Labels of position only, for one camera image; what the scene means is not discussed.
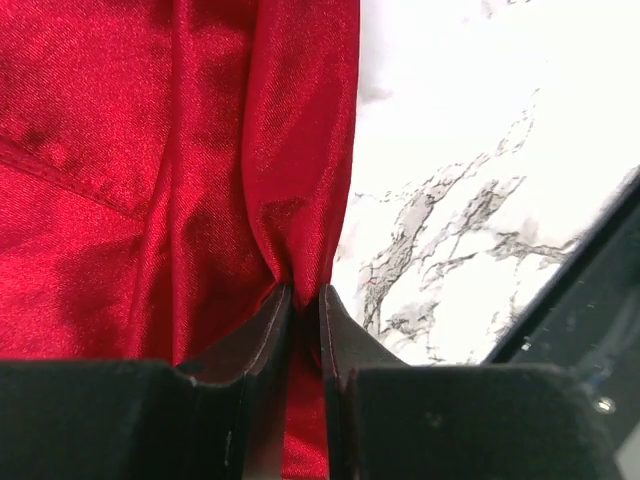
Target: marble countertop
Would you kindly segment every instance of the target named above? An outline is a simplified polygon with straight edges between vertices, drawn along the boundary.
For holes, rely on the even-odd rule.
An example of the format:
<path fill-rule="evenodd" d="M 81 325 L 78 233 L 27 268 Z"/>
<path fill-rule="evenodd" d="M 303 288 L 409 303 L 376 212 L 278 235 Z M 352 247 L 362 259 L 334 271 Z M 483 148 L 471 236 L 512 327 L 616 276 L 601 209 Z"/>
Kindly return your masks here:
<path fill-rule="evenodd" d="M 638 172 L 637 13 L 531 0 L 395 39 L 333 284 L 402 360 L 482 361 Z"/>

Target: shiny red cloth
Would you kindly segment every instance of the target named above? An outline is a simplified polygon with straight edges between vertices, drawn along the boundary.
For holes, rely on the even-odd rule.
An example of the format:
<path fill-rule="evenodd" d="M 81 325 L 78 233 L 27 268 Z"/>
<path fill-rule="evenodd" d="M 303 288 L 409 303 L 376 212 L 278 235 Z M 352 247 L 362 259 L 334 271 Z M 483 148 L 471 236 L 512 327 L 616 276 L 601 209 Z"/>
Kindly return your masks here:
<path fill-rule="evenodd" d="M 0 0 L 0 355 L 180 362 L 330 277 L 358 0 Z M 285 478 L 324 478 L 298 339 Z"/>

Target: red satin fabric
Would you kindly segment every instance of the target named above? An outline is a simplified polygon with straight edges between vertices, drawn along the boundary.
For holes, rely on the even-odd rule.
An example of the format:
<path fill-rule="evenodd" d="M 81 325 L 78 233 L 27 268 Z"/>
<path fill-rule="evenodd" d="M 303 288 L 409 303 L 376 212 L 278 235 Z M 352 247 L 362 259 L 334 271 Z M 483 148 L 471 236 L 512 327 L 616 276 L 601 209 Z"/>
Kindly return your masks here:
<path fill-rule="evenodd" d="M 358 0 L 0 0 L 0 355 L 176 363 L 327 282 Z M 285 478 L 327 473 L 298 339 Z"/>

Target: satin fold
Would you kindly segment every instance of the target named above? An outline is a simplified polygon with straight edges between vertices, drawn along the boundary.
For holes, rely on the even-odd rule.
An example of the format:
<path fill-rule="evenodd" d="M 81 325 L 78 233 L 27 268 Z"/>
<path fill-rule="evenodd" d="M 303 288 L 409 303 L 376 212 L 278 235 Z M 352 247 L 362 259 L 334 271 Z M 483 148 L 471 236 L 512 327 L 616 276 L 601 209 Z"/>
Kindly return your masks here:
<path fill-rule="evenodd" d="M 277 283 L 313 312 L 349 189 L 358 8 L 0 0 L 0 355 L 175 364 Z M 284 478 L 327 474 L 315 321 Z"/>

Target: white marble surface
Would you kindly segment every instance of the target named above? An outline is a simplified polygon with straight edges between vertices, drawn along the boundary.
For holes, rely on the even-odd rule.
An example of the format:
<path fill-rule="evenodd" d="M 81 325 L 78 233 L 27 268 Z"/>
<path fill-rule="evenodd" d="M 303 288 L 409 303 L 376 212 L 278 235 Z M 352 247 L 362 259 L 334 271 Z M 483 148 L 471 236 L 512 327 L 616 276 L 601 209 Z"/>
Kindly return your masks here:
<path fill-rule="evenodd" d="M 333 277 L 414 365 L 481 361 L 640 165 L 640 2 L 446 21 L 437 3 L 375 22 L 363 3 L 377 99 L 359 105 Z"/>

